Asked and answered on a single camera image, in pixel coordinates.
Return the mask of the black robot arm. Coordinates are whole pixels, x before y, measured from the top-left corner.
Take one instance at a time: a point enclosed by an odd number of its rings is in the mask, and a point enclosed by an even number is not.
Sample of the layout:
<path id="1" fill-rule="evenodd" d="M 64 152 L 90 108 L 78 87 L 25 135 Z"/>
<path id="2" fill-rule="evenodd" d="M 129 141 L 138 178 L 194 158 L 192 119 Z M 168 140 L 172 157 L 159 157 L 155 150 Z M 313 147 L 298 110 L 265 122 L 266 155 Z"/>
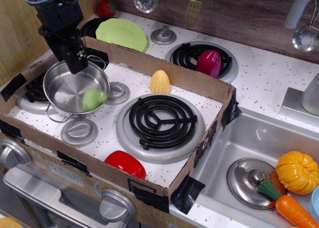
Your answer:
<path id="1" fill-rule="evenodd" d="M 88 67 L 87 51 L 78 34 L 84 19 L 79 0 L 26 0 L 35 7 L 41 22 L 38 33 L 58 61 L 64 61 L 72 74 Z"/>

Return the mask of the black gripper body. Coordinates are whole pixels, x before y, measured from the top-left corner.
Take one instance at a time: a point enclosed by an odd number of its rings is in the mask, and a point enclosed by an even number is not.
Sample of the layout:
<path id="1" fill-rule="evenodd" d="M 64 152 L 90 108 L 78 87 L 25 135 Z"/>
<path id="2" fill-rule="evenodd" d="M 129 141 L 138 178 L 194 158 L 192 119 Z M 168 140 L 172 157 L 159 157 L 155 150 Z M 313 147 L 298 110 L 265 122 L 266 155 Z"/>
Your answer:
<path id="1" fill-rule="evenodd" d="M 40 0 L 34 4 L 42 26 L 39 34 L 56 35 L 64 44 L 79 39 L 77 26 L 83 19 L 78 0 Z"/>

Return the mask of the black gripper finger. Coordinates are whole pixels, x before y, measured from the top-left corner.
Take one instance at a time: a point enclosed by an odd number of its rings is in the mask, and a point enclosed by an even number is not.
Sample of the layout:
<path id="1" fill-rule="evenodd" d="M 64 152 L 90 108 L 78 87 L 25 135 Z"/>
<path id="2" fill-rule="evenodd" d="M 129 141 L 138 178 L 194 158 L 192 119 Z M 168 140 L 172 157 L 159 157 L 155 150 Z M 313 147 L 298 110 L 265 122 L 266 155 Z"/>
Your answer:
<path id="1" fill-rule="evenodd" d="M 71 74 L 77 74 L 88 67 L 87 50 L 82 40 L 63 44 L 60 52 Z"/>
<path id="2" fill-rule="evenodd" d="M 58 61 L 65 60 L 62 52 L 62 48 L 64 46 L 63 40 L 56 35 L 45 35 L 44 39 Z"/>

